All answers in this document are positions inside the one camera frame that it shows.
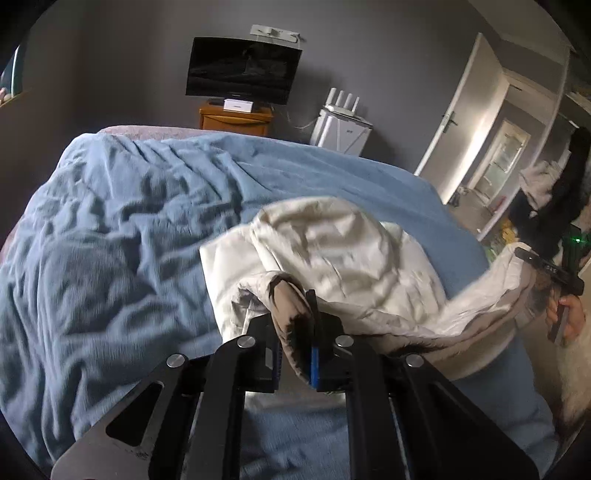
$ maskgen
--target television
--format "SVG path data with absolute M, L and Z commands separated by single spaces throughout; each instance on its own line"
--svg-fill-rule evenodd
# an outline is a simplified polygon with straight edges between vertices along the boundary
M 238 38 L 193 40 L 187 95 L 285 105 L 301 50 Z

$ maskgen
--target blue duvet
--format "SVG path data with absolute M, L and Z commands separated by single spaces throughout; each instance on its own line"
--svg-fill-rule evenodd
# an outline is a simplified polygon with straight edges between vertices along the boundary
M 212 353 L 220 336 L 199 246 L 268 203 L 318 195 L 400 224 L 449 297 L 487 268 L 435 191 L 392 166 L 232 134 L 75 139 L 0 268 L 0 409 L 31 457 L 50 468 L 169 354 Z M 548 467 L 551 416 L 518 339 L 457 385 Z M 344 411 L 248 414 L 242 457 L 251 478 L 347 478 Z

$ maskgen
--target door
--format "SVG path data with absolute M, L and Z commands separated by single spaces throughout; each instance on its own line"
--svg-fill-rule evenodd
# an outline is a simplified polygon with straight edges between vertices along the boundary
M 482 160 L 481 167 L 468 185 L 473 186 L 485 205 L 490 205 L 503 188 L 529 139 L 530 135 L 527 132 L 503 120 L 499 132 Z
M 509 88 L 503 68 L 481 33 L 447 112 L 415 171 L 447 203 L 492 128 Z

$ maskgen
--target cabinet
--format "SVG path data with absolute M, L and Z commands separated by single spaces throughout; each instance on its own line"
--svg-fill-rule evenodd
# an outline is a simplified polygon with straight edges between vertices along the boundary
M 273 120 L 270 108 L 262 107 L 256 112 L 229 112 L 222 106 L 203 105 L 199 109 L 199 128 L 236 134 L 266 137 L 269 124 Z

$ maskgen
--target human hand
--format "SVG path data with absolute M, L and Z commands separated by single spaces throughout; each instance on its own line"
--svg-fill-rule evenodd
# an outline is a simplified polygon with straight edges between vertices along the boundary
M 583 304 L 581 303 L 581 299 L 575 295 L 562 297 L 557 302 L 551 294 L 548 298 L 548 305 L 546 307 L 546 324 L 548 325 L 548 330 L 552 328 L 553 324 L 558 322 L 559 304 L 569 308 L 569 319 L 564 328 L 564 339 L 570 342 L 580 335 L 585 326 Z

